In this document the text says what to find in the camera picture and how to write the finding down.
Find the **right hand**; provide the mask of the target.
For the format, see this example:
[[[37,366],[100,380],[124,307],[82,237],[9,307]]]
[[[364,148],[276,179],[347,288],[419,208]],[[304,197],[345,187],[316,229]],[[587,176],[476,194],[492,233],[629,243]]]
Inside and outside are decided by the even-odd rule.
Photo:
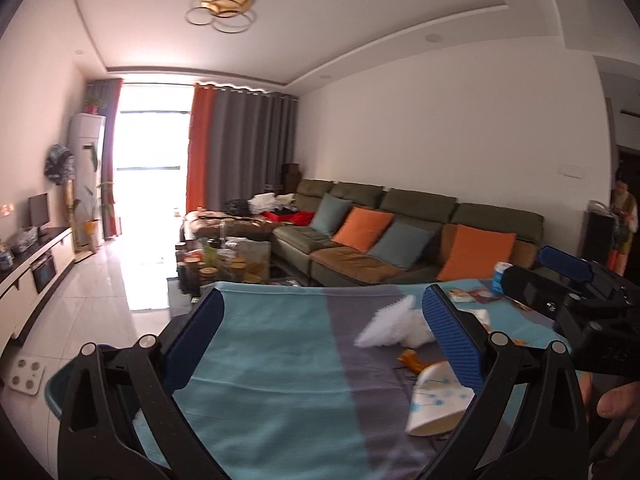
[[[603,393],[598,402],[592,400],[593,386],[590,373],[582,373],[579,385],[582,400],[588,411],[595,406],[596,413],[605,419],[636,419],[639,417],[640,384],[638,382],[630,382]]]

